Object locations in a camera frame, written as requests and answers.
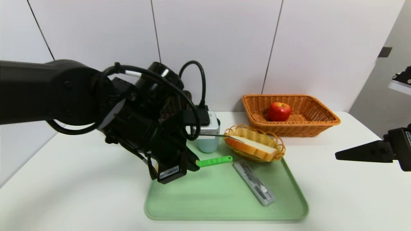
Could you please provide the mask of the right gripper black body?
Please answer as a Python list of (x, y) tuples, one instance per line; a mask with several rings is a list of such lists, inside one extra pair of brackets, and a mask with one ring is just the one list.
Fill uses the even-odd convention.
[(383, 140), (389, 142), (393, 159), (399, 162), (402, 171), (411, 171), (411, 129), (397, 128), (389, 130), (387, 134), (383, 136)]

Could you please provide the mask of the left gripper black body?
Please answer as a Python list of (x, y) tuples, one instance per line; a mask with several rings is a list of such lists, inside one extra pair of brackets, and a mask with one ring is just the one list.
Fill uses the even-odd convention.
[(186, 141), (179, 128), (156, 133), (145, 152), (152, 180), (167, 184), (187, 174)]

